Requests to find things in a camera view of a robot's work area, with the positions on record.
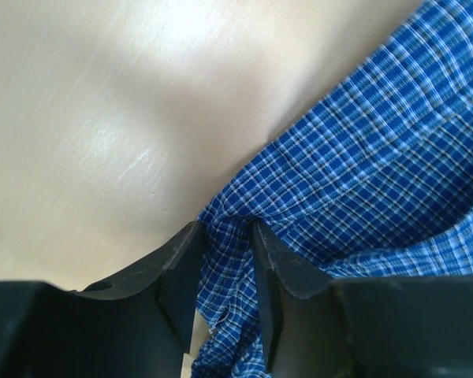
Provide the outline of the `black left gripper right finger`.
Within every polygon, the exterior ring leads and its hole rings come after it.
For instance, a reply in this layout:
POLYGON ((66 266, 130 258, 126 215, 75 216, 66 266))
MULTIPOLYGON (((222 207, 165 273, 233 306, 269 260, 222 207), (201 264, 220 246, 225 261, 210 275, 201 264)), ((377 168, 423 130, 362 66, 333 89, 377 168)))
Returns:
POLYGON ((273 377, 473 377, 473 276, 335 279, 251 227, 273 377))

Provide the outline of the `blue checkered long sleeve shirt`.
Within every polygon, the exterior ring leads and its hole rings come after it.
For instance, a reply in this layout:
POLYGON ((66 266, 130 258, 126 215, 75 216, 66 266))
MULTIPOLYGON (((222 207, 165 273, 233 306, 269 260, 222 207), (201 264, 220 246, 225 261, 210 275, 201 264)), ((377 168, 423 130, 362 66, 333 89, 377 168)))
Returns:
POLYGON ((199 215, 194 377, 263 377, 249 223, 334 277, 473 274, 473 1, 427 1, 199 215))

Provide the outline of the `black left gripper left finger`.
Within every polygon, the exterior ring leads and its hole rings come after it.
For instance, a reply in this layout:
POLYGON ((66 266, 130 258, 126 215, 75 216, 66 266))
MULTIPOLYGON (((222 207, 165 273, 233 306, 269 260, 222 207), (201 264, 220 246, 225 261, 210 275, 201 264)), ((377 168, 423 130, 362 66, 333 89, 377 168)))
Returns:
POLYGON ((178 377, 205 242, 189 223, 82 291, 0 281, 0 377, 178 377))

